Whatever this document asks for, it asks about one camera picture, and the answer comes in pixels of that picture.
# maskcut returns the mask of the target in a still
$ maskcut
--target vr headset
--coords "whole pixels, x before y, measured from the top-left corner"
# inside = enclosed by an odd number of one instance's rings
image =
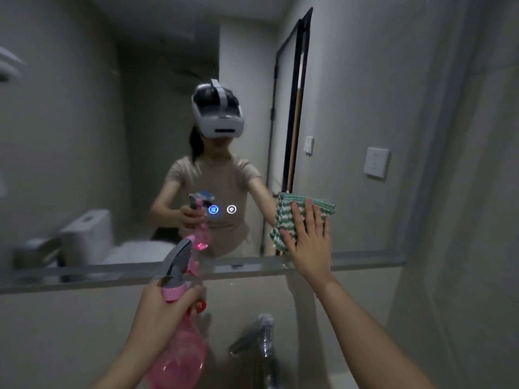
[[[216,91],[219,104],[204,105],[197,101],[197,94],[203,90]],[[216,79],[211,79],[211,84],[200,84],[191,96],[191,108],[200,133],[206,138],[239,138],[243,134],[243,113],[241,107],[229,108],[228,93]]]

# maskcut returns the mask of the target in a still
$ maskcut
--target mirror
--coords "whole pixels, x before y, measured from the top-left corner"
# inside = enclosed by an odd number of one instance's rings
[[[373,112],[380,61],[351,77],[321,64],[312,8],[156,1],[2,1],[2,272],[162,261],[197,193],[212,237],[201,259],[282,255],[270,235],[283,193],[335,205],[334,252],[398,245],[421,101],[409,119]],[[364,91],[346,98],[346,78]]]

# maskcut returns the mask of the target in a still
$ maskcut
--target pink spray bottle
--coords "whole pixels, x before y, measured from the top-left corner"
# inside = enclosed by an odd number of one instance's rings
[[[187,290],[184,274],[198,277],[198,263],[193,250],[203,247],[207,240],[198,240],[196,234],[187,236],[166,256],[159,275],[162,296],[168,303],[177,301]],[[197,301],[198,313],[205,310],[205,301]],[[206,343],[192,322],[188,311],[168,345],[146,374],[151,389],[192,389],[202,374]]]

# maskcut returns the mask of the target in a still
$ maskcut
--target ceiling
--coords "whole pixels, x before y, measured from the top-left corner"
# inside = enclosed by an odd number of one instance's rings
[[[217,60],[219,16],[278,24],[292,0],[90,0],[133,45]]]

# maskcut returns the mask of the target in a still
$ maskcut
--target toilet tank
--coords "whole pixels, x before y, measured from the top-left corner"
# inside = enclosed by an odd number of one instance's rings
[[[60,231],[67,266],[102,264],[114,248],[110,211],[91,210]]]

